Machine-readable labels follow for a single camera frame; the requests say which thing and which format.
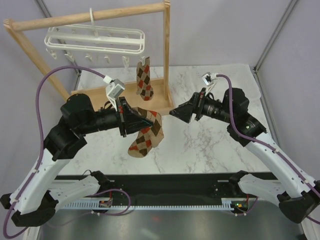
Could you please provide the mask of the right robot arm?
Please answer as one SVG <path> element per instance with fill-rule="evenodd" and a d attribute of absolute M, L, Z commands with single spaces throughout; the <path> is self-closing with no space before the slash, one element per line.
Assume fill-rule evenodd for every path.
<path fill-rule="evenodd" d="M 267 129 L 248 112 L 249 99 L 240 88 L 228 89 L 222 101 L 202 89 L 169 114 L 185 123 L 203 116 L 228 123 L 230 137 L 271 171 L 277 181 L 263 180 L 246 171 L 233 175 L 228 185 L 234 197 L 253 195 L 279 207 L 292 222 L 301 223 L 320 204 L 320 182 L 305 173 L 280 149 Z"/>

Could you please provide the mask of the argyle sock beige orange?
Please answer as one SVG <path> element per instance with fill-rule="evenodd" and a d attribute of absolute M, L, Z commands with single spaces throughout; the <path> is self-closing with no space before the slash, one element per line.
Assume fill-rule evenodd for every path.
<path fill-rule="evenodd" d="M 136 67 L 136 94 L 140 95 L 143 101 L 150 101 L 154 96 L 150 75 L 150 58 L 146 57 L 144 64 L 139 61 Z"/>

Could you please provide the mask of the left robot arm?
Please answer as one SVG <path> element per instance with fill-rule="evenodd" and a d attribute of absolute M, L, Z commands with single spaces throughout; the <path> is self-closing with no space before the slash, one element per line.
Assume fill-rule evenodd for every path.
<path fill-rule="evenodd" d="M 17 227 L 38 227 L 48 222 L 65 205 L 83 197 L 104 197 L 110 181 L 100 171 L 66 187 L 49 189 L 51 183 L 87 141 L 85 135 L 118 128 L 125 137 L 150 128 L 154 121 L 131 108 L 124 97 L 116 100 L 116 109 L 95 111 L 88 95 L 72 95 L 61 106 L 62 117 L 43 141 L 39 159 L 20 187 L 4 194 L 0 202 L 13 210 L 11 217 Z"/>

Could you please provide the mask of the white plastic clip hanger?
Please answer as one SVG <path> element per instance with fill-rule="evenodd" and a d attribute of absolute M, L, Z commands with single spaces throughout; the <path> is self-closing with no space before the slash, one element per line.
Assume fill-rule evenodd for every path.
<path fill-rule="evenodd" d="M 129 56 L 142 56 L 145 51 L 145 33 L 140 29 L 98 26 L 95 24 L 93 10 L 89 9 L 90 25 L 69 24 L 50 27 L 44 38 L 46 51 L 57 58 L 56 51 L 74 63 L 74 52 L 85 53 L 84 58 L 93 62 L 93 55 L 102 55 L 110 63 L 110 55 L 121 55 L 124 67 L 128 68 Z"/>

